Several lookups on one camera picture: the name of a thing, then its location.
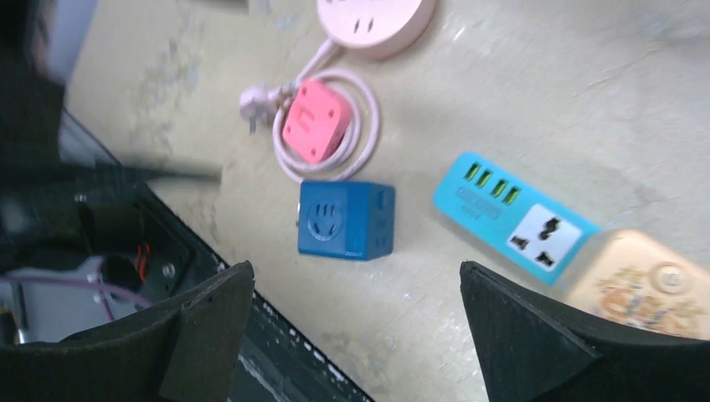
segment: green usb port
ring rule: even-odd
[[[471,168],[468,169],[468,172],[466,172],[466,175],[464,176],[466,181],[470,182],[471,180],[473,180],[473,178],[476,176],[476,173],[478,173],[478,169],[480,168],[481,165],[479,165],[478,163],[472,164]]]
[[[515,198],[520,194],[520,188],[513,187],[510,189],[508,194],[506,194],[506,197],[503,199],[503,203],[505,205],[510,205],[512,204],[513,201],[515,201]]]
[[[493,188],[493,191],[491,191],[491,195],[493,197],[498,197],[499,195],[503,194],[503,190],[506,189],[506,186],[508,185],[508,182],[505,180],[498,180],[498,184],[496,184],[496,187]]]
[[[476,182],[476,186],[481,187],[481,188],[483,186],[485,186],[486,183],[488,183],[488,180],[491,179],[492,175],[493,175],[493,172],[491,172],[490,170],[484,170],[481,177],[478,178],[478,181]]]

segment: blue usb charger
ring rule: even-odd
[[[298,252],[371,260],[394,247],[394,187],[368,182],[301,184]]]
[[[436,208],[548,285],[599,227],[475,153],[459,156]]]

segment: white power cord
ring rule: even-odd
[[[374,152],[375,146],[377,146],[380,125],[379,106],[373,91],[365,81],[353,72],[345,69],[321,70],[314,74],[317,67],[337,50],[338,45],[332,40],[327,39],[294,81],[273,90],[252,87],[243,92],[239,98],[241,116],[249,121],[251,132],[256,130],[257,122],[268,124],[270,121],[273,121],[271,133],[274,139],[276,160],[284,173],[297,183],[305,179],[302,174],[328,173],[337,170],[352,156],[352,153],[355,151],[360,141],[363,116],[358,102],[348,89],[329,81],[343,81],[359,90],[370,112],[370,132],[368,142],[365,144],[365,148],[355,162],[346,167],[342,172],[326,178],[326,180],[337,182],[350,178],[368,162]],[[292,152],[285,148],[282,138],[284,122],[288,110],[291,108],[291,102],[296,96],[301,82],[306,78],[320,80],[328,84],[331,89],[340,94],[350,104],[350,108],[352,109],[352,121],[347,127],[342,142],[337,150],[325,161],[312,165],[303,162],[299,157],[292,156]]]

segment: pink cube socket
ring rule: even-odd
[[[305,80],[291,104],[282,136],[304,161],[330,157],[352,120],[350,104],[319,80]]]

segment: red wire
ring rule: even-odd
[[[143,248],[140,245],[138,246],[138,252],[136,254],[136,272],[138,272],[138,275],[141,277],[141,281],[143,282],[146,281],[148,257],[151,254],[151,247],[149,245],[146,245],[145,247],[145,255],[143,254]]]

